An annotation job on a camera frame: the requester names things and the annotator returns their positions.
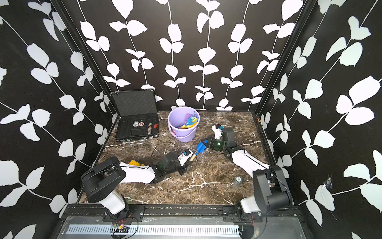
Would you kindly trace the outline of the blue metal trowel wooden handle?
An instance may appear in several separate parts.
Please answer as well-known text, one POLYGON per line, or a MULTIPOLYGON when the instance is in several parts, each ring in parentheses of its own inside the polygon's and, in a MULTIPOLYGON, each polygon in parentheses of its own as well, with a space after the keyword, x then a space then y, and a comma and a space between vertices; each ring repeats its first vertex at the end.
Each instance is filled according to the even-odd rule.
POLYGON ((196 152, 193 154, 193 156, 190 158, 190 161, 194 161, 194 159, 196 158, 196 156, 198 154, 201 154, 205 151, 205 149, 207 148, 208 146, 208 141, 207 140, 203 140, 201 141, 198 145, 197 145, 197 150, 196 152))

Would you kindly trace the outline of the purple scoop pink handle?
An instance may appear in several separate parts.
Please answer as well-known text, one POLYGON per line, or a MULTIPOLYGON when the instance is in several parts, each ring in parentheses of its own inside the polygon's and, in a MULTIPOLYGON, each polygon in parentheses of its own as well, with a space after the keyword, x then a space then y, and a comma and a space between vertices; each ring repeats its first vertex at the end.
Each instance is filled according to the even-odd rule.
POLYGON ((188 120, 190 117, 193 117, 193 116, 194 116, 194 114, 186 114, 185 120, 188 120))

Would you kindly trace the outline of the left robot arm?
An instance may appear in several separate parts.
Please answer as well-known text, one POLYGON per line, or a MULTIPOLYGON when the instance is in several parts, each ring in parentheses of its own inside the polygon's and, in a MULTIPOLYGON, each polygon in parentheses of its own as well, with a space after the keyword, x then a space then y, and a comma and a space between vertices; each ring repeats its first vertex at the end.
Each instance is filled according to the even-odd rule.
POLYGON ((184 175, 196 156, 196 152, 185 149, 180 154, 170 152, 164 155, 157 164, 146 166, 136 161, 126 164, 114 156, 81 176, 83 190, 89 203, 100 203, 106 208, 106 213, 111 220, 121 221, 131 215, 131 210, 124 197, 116 191, 120 184, 156 184, 174 172, 184 175))

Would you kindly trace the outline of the yellow plastic square shovel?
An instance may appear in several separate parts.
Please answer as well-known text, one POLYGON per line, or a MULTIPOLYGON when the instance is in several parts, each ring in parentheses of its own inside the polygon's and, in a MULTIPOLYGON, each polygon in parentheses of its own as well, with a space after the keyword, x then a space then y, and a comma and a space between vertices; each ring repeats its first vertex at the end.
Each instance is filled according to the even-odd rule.
POLYGON ((194 125, 196 125, 198 123, 198 118, 195 117, 195 116, 191 116, 189 117, 185 124, 180 126, 179 129, 186 129, 186 128, 191 128, 193 127, 194 125))

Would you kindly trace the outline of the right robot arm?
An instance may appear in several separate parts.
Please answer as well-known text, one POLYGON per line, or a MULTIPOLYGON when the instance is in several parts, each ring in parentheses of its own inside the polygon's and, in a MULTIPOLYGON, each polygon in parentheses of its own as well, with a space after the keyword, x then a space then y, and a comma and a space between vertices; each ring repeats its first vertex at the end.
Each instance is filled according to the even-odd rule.
POLYGON ((243 215, 267 213, 292 206, 293 199, 284 172, 279 166, 270 166, 250 155, 237 144, 232 128, 215 124, 212 131, 214 135, 203 139, 202 143, 223 153, 229 161, 252 177, 254 194, 240 200, 238 205, 243 215))

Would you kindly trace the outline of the blue rake yellow handle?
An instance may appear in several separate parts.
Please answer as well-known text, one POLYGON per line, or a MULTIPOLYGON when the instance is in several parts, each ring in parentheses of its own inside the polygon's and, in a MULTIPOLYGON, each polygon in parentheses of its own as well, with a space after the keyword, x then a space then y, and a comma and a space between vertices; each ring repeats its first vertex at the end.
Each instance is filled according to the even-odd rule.
POLYGON ((186 127, 192 127, 192 126, 195 125, 197 122, 198 122, 198 118, 197 118, 196 116, 190 117, 190 118, 186 121, 186 127))

